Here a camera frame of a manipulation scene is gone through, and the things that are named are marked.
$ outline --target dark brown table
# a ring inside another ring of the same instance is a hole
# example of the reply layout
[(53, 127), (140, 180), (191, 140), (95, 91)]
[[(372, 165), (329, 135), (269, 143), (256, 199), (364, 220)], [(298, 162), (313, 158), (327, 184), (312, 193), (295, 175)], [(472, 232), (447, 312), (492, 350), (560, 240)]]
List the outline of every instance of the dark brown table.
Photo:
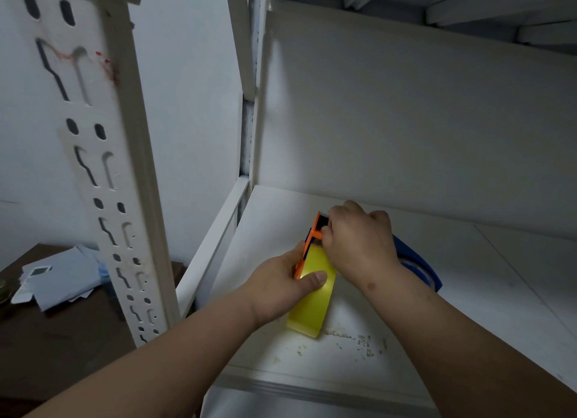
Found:
[[(0, 278), (17, 289), (22, 266), (67, 249), (38, 244)], [(182, 263), (172, 262), (176, 283), (184, 271)], [(45, 313), (34, 301), (9, 305), (1, 313), (0, 417), (21, 416), (21, 410), (26, 413), (134, 349), (126, 322), (101, 287)]]

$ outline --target slotted hole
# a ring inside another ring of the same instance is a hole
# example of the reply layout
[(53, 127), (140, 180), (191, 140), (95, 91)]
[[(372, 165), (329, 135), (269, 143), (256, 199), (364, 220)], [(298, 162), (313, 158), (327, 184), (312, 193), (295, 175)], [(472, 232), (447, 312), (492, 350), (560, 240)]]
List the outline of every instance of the slotted hole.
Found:
[(72, 6), (70, 6), (68, 0), (60, 0), (60, 11), (62, 12), (62, 18), (64, 18), (64, 21), (66, 21), (69, 26), (76, 26)]
[(98, 138), (100, 138), (101, 140), (106, 140), (106, 133), (104, 126), (102, 126), (100, 123), (97, 123), (94, 125), (94, 130)]
[(133, 307), (132, 305), (130, 306), (130, 312), (131, 312), (134, 316), (136, 316), (136, 319), (138, 319), (139, 322), (142, 322), (142, 319), (140, 319), (139, 314), (134, 311), (134, 307)]
[(128, 280), (126, 279), (126, 276), (122, 275), (122, 272), (120, 271), (120, 268), (119, 268), (119, 267), (116, 268), (116, 274), (118, 275), (118, 277), (119, 277), (122, 281), (124, 281), (124, 285), (126, 286), (126, 289), (132, 289), (132, 287), (130, 287), (130, 284), (128, 283)]
[(76, 122), (72, 119), (66, 119), (66, 125), (68, 126), (68, 130), (72, 132), (74, 135), (78, 135), (78, 126), (76, 126)]
[(64, 84), (60, 80), (60, 76), (58, 75), (58, 73), (56, 73), (56, 71), (54, 71), (52, 69), (52, 67), (50, 66), (50, 62), (48, 62), (48, 58), (46, 57), (46, 52), (44, 51), (44, 44), (42, 43), (42, 41), (40, 39), (36, 40), (36, 47), (38, 48), (38, 53), (40, 54), (40, 60), (42, 61), (42, 65), (44, 65), (44, 68), (52, 76), (54, 76), (54, 80), (56, 81), (56, 85), (58, 86), (58, 89), (60, 90), (60, 93), (62, 95), (62, 99), (69, 102), (70, 99), (68, 98), (68, 94), (66, 93), (66, 90), (64, 89)]
[(90, 178), (90, 182), (92, 182), (92, 185), (94, 187), (98, 187), (98, 184), (96, 183), (96, 181), (94, 180), (94, 177), (92, 176), (92, 172), (90, 171), (88, 166), (86, 164), (84, 164), (84, 162), (82, 161), (82, 158), (80, 158), (80, 147), (74, 146), (74, 153), (76, 155), (76, 160), (78, 161), (78, 164), (80, 164), (80, 167), (82, 167), (84, 170), (86, 170), (86, 173), (88, 174), (88, 177)]
[(100, 222), (100, 228), (102, 228), (102, 230), (103, 230), (106, 234), (108, 234), (108, 237), (109, 237), (110, 242), (112, 243), (112, 245), (114, 245), (115, 247), (117, 247), (118, 244), (114, 241), (114, 238), (113, 238), (113, 236), (112, 236), (112, 233), (106, 229), (104, 218), (98, 217), (98, 221)]
[(24, 0), (24, 4), (26, 5), (26, 10), (30, 14), (34, 20), (40, 19), (40, 9), (38, 8), (38, 4), (36, 0)]

